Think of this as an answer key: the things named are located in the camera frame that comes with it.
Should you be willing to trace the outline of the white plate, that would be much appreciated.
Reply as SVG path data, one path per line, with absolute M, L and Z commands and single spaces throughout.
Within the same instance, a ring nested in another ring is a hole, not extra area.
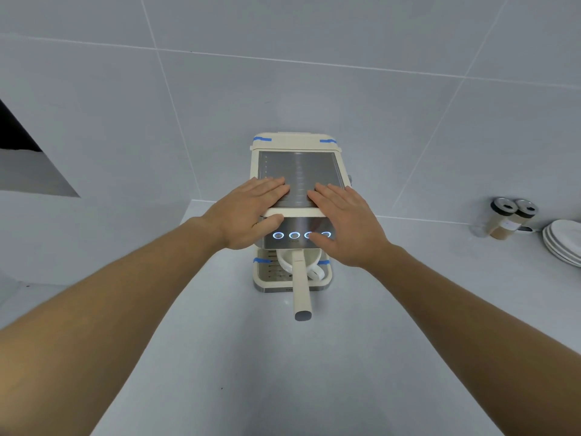
M 581 222 L 559 219 L 546 228 L 557 244 L 571 255 L 581 259 Z
M 548 249 L 547 249 L 545 246 L 544 246 L 544 248 L 546 249 L 546 252 L 549 254 L 549 256 L 551 256 L 553 259 L 555 259 L 555 260 L 557 260 L 557 261 L 559 261 L 559 262 L 561 262 L 561 263 L 564 263 L 564 262 L 560 261 L 559 259 L 557 259 L 557 258 L 556 258 L 555 256 L 553 256 L 552 254 L 550 254 L 550 252 L 548 251 Z M 574 254 L 572 254 L 572 253 L 570 253 L 570 252 L 566 252 L 566 251 L 565 251 L 565 249 L 564 249 L 564 247 L 562 247 L 562 246 L 558 246 L 558 245 L 557 245 L 557 242 L 556 242 L 556 246 L 555 246 L 555 248 L 561 249 L 561 253 L 562 253 L 562 254 L 567 254 L 567 253 L 571 254 L 571 255 L 573 256 L 571 259 L 573 259 L 573 258 L 577 258 L 577 257 L 575 257 L 575 256 L 574 256 Z
M 572 266 L 575 266 L 575 267 L 581 269 L 581 259 L 578 259 L 578 258 L 571 259 L 573 256 L 569 253 L 562 254 L 561 249 L 555 248 L 556 241 L 552 240 L 551 235 L 552 234 L 549 233 L 548 226 L 545 227 L 541 232 L 544 246 L 548 249 L 550 254 L 552 254 L 553 256 L 555 256 L 557 259 L 559 259 L 560 261 L 562 261 L 564 263 L 570 264 Z

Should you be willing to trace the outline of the glass jar with black lid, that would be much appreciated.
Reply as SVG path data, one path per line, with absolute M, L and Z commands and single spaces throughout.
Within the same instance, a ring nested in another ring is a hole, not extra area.
M 513 230 L 503 227 L 503 223 L 517 212 L 517 204 L 506 197 L 495 197 L 491 203 L 492 216 L 484 229 L 486 236 L 497 240 L 505 240 L 512 235 Z
M 539 212 L 539 208 L 526 199 L 516 199 L 514 201 L 517 210 L 512 215 L 512 221 L 518 224 L 518 233 L 533 233 L 535 229 L 530 226 L 531 220 Z

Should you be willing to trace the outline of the person's right hand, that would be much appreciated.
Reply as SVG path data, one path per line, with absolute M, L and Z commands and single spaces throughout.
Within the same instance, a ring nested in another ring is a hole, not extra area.
M 313 201 L 313 190 L 307 194 Z M 337 253 L 326 254 L 340 263 L 371 271 L 384 266 L 397 252 L 370 207 L 349 205 L 346 209 L 321 211 L 335 229 L 329 238 L 337 243 Z

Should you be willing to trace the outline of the white cup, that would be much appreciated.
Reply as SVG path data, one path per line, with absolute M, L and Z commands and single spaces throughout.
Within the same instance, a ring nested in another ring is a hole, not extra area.
M 277 259 L 279 265 L 290 275 L 294 274 L 293 265 L 293 251 L 291 249 L 278 249 Z M 324 269 L 319 266 L 319 261 L 322 256 L 321 249 L 303 249 L 304 264 L 306 267 L 306 275 L 313 281 L 322 281 L 325 277 Z

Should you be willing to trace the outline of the cream handled portafilter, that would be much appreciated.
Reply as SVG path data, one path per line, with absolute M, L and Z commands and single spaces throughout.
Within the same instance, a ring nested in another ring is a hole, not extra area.
M 306 322 L 312 318 L 312 304 L 308 284 L 306 259 L 303 249 L 295 249 L 291 253 L 292 282 L 294 297 L 294 319 L 297 322 Z

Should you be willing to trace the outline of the person's left hand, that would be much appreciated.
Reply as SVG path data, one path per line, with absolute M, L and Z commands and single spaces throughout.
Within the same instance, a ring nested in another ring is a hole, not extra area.
M 232 190 L 199 218 L 200 223 L 219 249 L 244 249 L 270 234 L 253 233 L 251 228 L 278 201 L 248 199 L 245 190 Z

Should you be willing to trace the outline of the person's right forearm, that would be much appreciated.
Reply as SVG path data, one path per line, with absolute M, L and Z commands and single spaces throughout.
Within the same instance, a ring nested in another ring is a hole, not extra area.
M 581 354 L 387 244 L 361 267 L 505 436 L 581 436 Z

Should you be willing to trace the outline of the cream drip tray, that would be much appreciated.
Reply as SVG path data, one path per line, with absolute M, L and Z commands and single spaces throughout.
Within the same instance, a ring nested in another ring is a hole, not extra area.
M 292 292 L 292 275 L 287 273 L 276 258 L 268 258 L 272 263 L 253 263 L 253 283 L 255 288 L 263 293 Z M 333 278 L 332 266 L 320 265 L 326 274 L 322 281 L 313 281 L 308 278 L 310 292 L 327 289 Z

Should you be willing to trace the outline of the person's left forearm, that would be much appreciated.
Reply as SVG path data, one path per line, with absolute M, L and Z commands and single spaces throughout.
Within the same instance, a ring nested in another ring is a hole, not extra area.
M 90 436 L 171 305 L 226 244 L 215 221 L 189 219 L 0 329 L 0 436 Z

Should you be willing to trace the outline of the cream espresso machine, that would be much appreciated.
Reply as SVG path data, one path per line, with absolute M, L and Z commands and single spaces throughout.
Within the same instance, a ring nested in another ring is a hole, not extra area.
M 278 249 L 316 249 L 309 233 L 335 234 L 329 219 L 308 197 L 316 183 L 351 186 L 341 148 L 338 144 L 321 144 L 320 139 L 332 138 L 308 132 L 262 132 L 256 136 L 272 141 L 255 141 L 251 149 L 251 178 L 284 177 L 289 192 L 269 208 L 264 217 L 280 213 L 280 227 L 259 239 L 255 257 L 276 258 Z

